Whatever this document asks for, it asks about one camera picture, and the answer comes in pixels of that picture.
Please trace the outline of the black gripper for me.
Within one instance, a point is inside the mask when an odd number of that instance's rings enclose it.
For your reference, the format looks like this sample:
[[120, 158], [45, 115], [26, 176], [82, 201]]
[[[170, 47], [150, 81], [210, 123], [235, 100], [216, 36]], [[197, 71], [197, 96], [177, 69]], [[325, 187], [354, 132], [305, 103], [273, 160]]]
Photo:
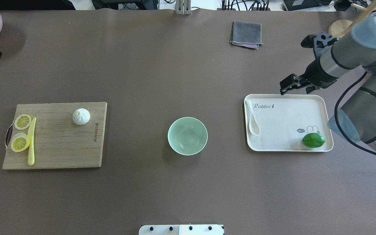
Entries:
[[292, 73], [280, 81], [280, 95], [304, 88], [307, 90], [325, 89], [336, 82], [337, 79], [338, 77], [329, 75], [322, 68], [319, 59], [315, 59], [307, 66], [304, 74], [297, 76]]

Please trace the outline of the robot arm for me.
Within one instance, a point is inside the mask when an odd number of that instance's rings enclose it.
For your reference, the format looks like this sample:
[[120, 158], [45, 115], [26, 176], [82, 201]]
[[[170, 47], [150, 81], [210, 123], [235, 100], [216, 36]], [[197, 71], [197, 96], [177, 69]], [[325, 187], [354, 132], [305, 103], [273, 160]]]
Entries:
[[340, 38], [320, 32], [306, 36], [301, 46], [312, 48], [315, 60], [302, 75], [293, 73], [280, 82], [281, 95], [302, 88], [306, 89], [307, 94], [326, 89], [348, 71], [363, 67], [365, 73], [350, 89], [367, 74], [370, 77], [342, 107], [339, 104], [345, 94], [340, 96], [328, 126], [361, 150], [365, 149], [357, 143], [361, 141], [367, 144], [372, 148], [369, 153], [376, 156], [376, 12]]

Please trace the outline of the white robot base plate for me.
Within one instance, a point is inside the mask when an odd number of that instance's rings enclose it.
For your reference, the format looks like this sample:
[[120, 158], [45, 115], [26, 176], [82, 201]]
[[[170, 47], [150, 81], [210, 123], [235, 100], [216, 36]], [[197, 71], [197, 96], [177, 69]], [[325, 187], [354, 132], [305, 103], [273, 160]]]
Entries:
[[220, 224], [143, 225], [139, 235], [224, 235]]

